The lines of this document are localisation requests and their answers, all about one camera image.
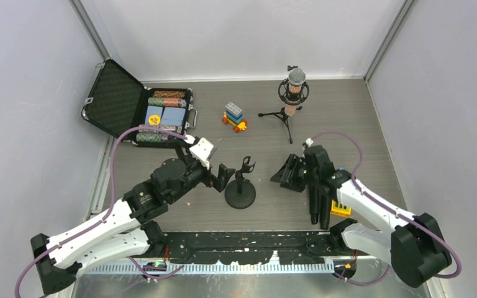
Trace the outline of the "black microphone stand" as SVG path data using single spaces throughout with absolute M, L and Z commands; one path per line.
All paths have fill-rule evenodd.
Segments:
M 186 163 L 188 160 L 188 154 L 185 152 L 185 149 L 188 148 L 188 144 L 177 137 L 169 136 L 166 144 L 175 150 L 175 153 L 179 160 Z
M 225 188 L 225 201 L 234 209 L 246 209 L 254 203 L 256 198 L 254 185 L 243 176 L 251 173 L 255 168 L 256 163 L 250 164 L 250 160 L 251 156 L 243 158 L 242 167 L 235 172 L 235 179 Z

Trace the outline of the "black tall microphone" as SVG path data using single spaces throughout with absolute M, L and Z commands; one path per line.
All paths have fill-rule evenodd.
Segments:
M 317 188 L 309 184 L 307 186 L 309 198 L 309 214 L 311 217 L 311 224 L 316 225 L 319 221 L 320 212 L 320 194 Z

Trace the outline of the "black handheld microphone front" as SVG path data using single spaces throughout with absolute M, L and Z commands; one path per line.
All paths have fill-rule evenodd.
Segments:
M 332 205 L 332 193 L 326 186 L 320 189 L 320 215 L 319 225 L 323 230 L 328 230 L 330 225 L 330 210 Z

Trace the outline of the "black front microphone stand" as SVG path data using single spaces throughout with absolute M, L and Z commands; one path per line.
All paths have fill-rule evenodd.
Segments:
M 177 137 L 169 136 L 166 144 L 175 150 L 175 153 L 179 160 L 186 163 L 188 160 L 188 154 L 185 152 L 185 149 L 188 148 L 188 144 Z

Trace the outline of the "black tripod stand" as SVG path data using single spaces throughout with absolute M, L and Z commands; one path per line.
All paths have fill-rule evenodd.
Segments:
M 290 115 L 287 115 L 287 113 L 285 112 L 285 108 L 281 108 L 281 110 L 279 112 L 269 112 L 269 113 L 259 113 L 258 114 L 259 117 L 264 117 L 264 116 L 269 116 L 269 115 L 273 115 L 273 116 L 277 117 L 280 121 L 282 121 L 282 123 L 286 127 L 286 130 L 288 131 L 289 143 L 293 144 L 293 138 L 292 138 L 291 129 L 290 129 L 290 126 L 289 126 Z

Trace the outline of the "glitter condenser microphone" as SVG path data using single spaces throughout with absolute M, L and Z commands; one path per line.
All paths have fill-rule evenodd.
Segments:
M 289 117 L 298 109 L 309 95 L 306 74 L 298 66 L 287 66 L 288 77 L 279 84 L 278 96 L 284 103 L 284 113 Z

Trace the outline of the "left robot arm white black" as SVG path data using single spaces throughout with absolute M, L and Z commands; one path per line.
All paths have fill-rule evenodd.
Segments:
M 170 158 L 98 216 L 58 235 L 32 237 L 43 294 L 60 292 L 88 270 L 119 258 L 160 256 L 166 241 L 154 219 L 199 184 L 222 192 L 234 173 L 223 164 L 213 174 L 199 160 Z

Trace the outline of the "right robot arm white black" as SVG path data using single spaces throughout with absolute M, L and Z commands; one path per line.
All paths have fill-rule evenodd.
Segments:
M 415 215 L 376 195 L 352 173 L 336 168 L 321 145 L 305 148 L 302 156 L 290 154 L 270 180 L 292 191 L 308 191 L 312 222 L 330 233 L 330 248 L 338 255 L 356 250 L 374 256 L 410 287 L 421 286 L 452 264 L 433 216 Z M 335 203 L 357 211 L 374 227 L 351 218 L 331 226 Z

